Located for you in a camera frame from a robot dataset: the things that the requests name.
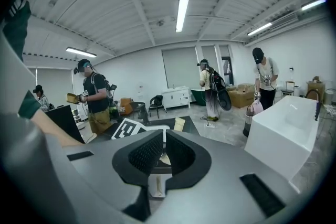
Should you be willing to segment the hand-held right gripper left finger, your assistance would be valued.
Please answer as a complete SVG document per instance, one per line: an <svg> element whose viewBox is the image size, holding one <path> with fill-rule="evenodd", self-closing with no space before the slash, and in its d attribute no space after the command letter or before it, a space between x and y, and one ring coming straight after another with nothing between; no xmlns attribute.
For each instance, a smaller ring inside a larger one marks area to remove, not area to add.
<svg viewBox="0 0 336 224"><path fill-rule="evenodd" d="M127 184L146 187L163 152L163 130L150 130L126 138L112 158L113 169Z"/></svg>

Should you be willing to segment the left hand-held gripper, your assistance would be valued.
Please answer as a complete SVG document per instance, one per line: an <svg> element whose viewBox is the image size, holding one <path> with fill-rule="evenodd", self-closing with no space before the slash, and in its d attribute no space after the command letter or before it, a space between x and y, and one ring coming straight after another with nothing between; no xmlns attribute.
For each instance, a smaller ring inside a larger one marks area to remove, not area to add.
<svg viewBox="0 0 336 224"><path fill-rule="evenodd" d="M165 124L145 126L140 122L136 122L130 119L124 119L119 125L119 127L117 128L117 130L112 135L111 139L116 140L119 138L136 135L136 134L150 131L150 130L162 130L163 131L163 143L166 143L166 131L169 129L170 127Z"/></svg>

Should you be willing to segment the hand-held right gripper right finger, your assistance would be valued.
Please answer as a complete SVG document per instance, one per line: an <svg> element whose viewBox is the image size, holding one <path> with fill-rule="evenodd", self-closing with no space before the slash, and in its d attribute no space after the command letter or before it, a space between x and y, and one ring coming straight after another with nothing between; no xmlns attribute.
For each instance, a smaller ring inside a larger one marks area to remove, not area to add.
<svg viewBox="0 0 336 224"><path fill-rule="evenodd" d="M165 183L167 191L191 188L210 170L212 158L209 152L175 130L166 132L165 151L172 170L172 177Z"/></svg>

